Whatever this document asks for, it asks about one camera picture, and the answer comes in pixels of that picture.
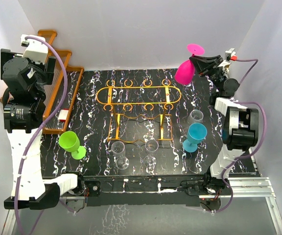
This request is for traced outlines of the pink wine glass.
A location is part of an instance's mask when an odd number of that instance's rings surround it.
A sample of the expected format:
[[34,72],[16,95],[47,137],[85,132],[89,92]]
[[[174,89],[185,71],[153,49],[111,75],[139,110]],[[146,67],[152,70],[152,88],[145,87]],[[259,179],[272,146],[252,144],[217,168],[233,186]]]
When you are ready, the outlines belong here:
[[[188,44],[187,50],[193,57],[203,55],[205,52],[204,48],[198,44]],[[181,85],[188,85],[189,83],[191,83],[194,73],[195,67],[193,63],[188,59],[178,67],[175,74],[175,80]]]

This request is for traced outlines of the green wine glass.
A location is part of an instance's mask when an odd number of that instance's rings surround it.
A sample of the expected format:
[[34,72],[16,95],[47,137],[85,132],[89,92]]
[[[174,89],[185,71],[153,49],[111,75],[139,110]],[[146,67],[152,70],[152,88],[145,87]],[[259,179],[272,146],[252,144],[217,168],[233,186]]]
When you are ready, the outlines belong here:
[[59,146],[71,153],[75,160],[83,159],[86,155],[86,148],[80,145],[80,140],[73,131],[66,131],[60,135]]

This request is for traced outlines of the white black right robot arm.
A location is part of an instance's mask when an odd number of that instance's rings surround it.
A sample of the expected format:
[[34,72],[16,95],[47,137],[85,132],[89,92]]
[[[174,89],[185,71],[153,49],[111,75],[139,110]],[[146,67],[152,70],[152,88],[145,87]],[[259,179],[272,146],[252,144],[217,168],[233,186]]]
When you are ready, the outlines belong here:
[[226,187],[229,171],[245,152],[258,142],[259,112],[257,109],[247,108],[234,103],[234,97],[240,83],[229,76],[224,59],[218,55],[190,57],[199,77],[207,77],[216,87],[209,104],[224,117],[222,127],[222,148],[215,162],[203,176],[202,187],[208,194],[214,194]]

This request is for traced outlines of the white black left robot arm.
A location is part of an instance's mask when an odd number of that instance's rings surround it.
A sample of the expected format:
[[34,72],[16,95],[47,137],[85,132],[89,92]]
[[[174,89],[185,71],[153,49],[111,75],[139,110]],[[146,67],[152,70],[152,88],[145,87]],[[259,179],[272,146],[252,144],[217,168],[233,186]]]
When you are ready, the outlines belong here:
[[85,191],[86,184],[75,174],[43,180],[41,133],[37,134],[20,166],[26,146],[43,122],[44,86],[52,84],[55,64],[53,56],[38,61],[8,49],[0,51],[1,79],[7,85],[2,97],[4,128],[11,145],[13,166],[13,187],[4,201],[5,209],[54,208],[65,192],[81,195]]

